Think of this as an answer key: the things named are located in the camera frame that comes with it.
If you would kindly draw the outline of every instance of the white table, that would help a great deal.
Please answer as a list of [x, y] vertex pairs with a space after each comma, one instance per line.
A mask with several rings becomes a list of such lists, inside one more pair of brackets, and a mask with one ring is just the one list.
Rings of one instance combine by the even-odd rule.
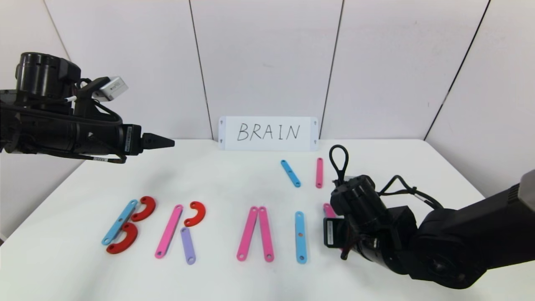
[[[322, 204], [335, 172], [328, 151], [350, 153], [348, 175], [367, 174], [382, 188], [395, 174], [461, 208], [482, 199], [431, 146], [418, 140], [322, 140], [315, 153], [224, 152], [211, 140], [181, 140], [147, 150], [124, 165], [86, 162], [58, 187], [0, 248], [0, 300], [528, 300], [535, 262], [488, 271], [466, 290], [395, 274], [357, 253], [342, 261], [323, 245]], [[341, 160], [342, 152], [336, 151]], [[315, 187], [316, 158], [325, 185]], [[295, 188], [286, 159], [302, 182]], [[101, 240], [128, 201], [150, 195], [154, 213], [136, 223], [139, 236], [125, 252], [106, 253]], [[191, 229], [197, 262], [186, 264], [178, 231], [167, 255], [154, 253], [171, 215], [192, 217], [191, 201], [206, 205]], [[419, 222], [430, 208], [410, 195], [385, 197], [409, 205]], [[269, 212], [275, 260], [263, 259], [259, 226], [245, 262], [236, 251], [251, 206]], [[308, 262], [295, 259], [294, 214], [305, 213]]]

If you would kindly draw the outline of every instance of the red curved piece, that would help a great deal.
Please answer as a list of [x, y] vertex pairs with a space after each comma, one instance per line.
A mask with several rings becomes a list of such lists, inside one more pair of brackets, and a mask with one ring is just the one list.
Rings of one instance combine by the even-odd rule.
[[128, 247], [130, 247], [134, 243], [134, 241], [135, 241], [135, 239], [137, 237], [137, 228], [136, 228], [136, 226], [134, 224], [132, 224], [132, 223], [125, 223], [121, 227], [121, 230], [126, 232], [125, 239], [123, 239], [119, 243], [109, 245], [106, 248], [106, 252], [108, 252], [110, 254], [118, 254], [118, 253], [128, 249]]
[[200, 223], [201, 220], [204, 218], [206, 214], [206, 208], [204, 208], [204, 205], [201, 202], [192, 202], [191, 204], [189, 204], [189, 207], [191, 209], [196, 209], [197, 215], [195, 215], [191, 219], [186, 219], [184, 221], [184, 225], [186, 227], [193, 227], [196, 224]]
[[132, 221], [139, 222], [149, 217], [156, 208], [156, 201], [151, 197], [142, 197], [140, 202], [147, 205], [142, 212], [132, 214]]

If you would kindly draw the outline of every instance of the white card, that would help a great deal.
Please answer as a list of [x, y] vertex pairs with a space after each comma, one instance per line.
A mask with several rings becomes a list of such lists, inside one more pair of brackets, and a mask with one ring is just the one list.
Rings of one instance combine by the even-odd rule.
[[318, 150], [316, 117], [224, 116], [219, 119], [219, 148], [227, 151]]

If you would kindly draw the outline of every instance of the plastic strip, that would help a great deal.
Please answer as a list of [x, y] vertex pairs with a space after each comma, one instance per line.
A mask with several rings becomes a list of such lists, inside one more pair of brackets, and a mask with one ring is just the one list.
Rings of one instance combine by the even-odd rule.
[[288, 177], [290, 177], [290, 180], [292, 180], [292, 183], [294, 184], [294, 186], [295, 187], [301, 187], [301, 182], [299, 181], [299, 179], [295, 175], [294, 171], [292, 170], [292, 168], [290, 167], [288, 162], [286, 162], [286, 160], [281, 160], [280, 164], [282, 165], [282, 168], [284, 168], [284, 170], [286, 170], [286, 173], [288, 174]]
[[316, 187], [323, 187], [323, 159], [318, 158], [316, 161]]
[[249, 246], [251, 245], [251, 239], [253, 238], [253, 232], [255, 230], [257, 215], [258, 208], [252, 206], [249, 210], [249, 216], [247, 217], [243, 235], [241, 236], [240, 246], [238, 247], [238, 253], [236, 254], [236, 258], [239, 261], [245, 261], [247, 259], [247, 253], [249, 252]]
[[264, 247], [264, 259], [267, 262], [275, 259], [273, 254], [273, 244], [271, 243], [271, 233], [269, 230], [268, 210], [266, 207], [258, 208], [258, 219], [260, 220], [260, 232], [262, 234], [262, 246]]
[[103, 245], [109, 245], [112, 240], [117, 237], [117, 234], [119, 234], [121, 227], [126, 223], [126, 221], [128, 221], [132, 212], [134, 212], [136, 205], [137, 200], [131, 200], [130, 202], [128, 202], [128, 205], [126, 205], [121, 215], [119, 215], [119, 217], [115, 220], [115, 223], [113, 223], [106, 236], [104, 236], [104, 238], [102, 239]]
[[323, 204], [323, 212], [325, 212], [325, 217], [329, 217], [331, 219], [335, 219], [338, 217], [334, 212], [333, 207], [331, 207], [329, 203]]
[[195, 250], [193, 249], [192, 236], [188, 227], [180, 229], [180, 235], [182, 236], [182, 245], [184, 246], [184, 254], [186, 255], [186, 263], [192, 265], [197, 258], [195, 257]]
[[167, 226], [165, 227], [164, 234], [162, 235], [162, 239], [160, 240], [160, 244], [156, 249], [156, 253], [154, 254], [156, 258], [162, 258], [163, 256], [165, 256], [165, 253], [167, 253], [169, 243], [171, 243], [171, 239], [173, 238], [174, 231], [177, 228], [178, 220], [180, 219], [181, 214], [182, 205], [176, 205], [173, 209], [173, 213], [171, 213], [169, 221], [167, 222]]
[[295, 256], [300, 264], [307, 263], [307, 240], [304, 229], [304, 214], [295, 213]]

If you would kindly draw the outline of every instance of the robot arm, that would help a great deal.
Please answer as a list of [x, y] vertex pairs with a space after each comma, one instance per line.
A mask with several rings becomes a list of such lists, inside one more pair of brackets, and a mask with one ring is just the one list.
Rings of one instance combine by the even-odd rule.
[[[418, 280], [464, 289], [488, 269], [535, 260], [535, 170], [520, 183], [459, 210], [444, 209], [430, 196], [410, 188], [400, 176], [380, 192], [368, 176], [343, 180], [331, 193], [331, 206], [343, 219], [324, 220], [324, 243], [349, 250]], [[399, 179], [405, 190], [386, 193]], [[420, 227], [408, 206], [386, 208], [380, 197], [411, 193], [433, 208]]]
[[[120, 77], [91, 81], [80, 74], [80, 68], [65, 59], [23, 53], [16, 89], [0, 90], [0, 150], [124, 163], [127, 155], [144, 149], [174, 146], [171, 139], [142, 136], [141, 126], [123, 124], [119, 115], [101, 104], [128, 89]], [[108, 154], [119, 158], [90, 156]]]

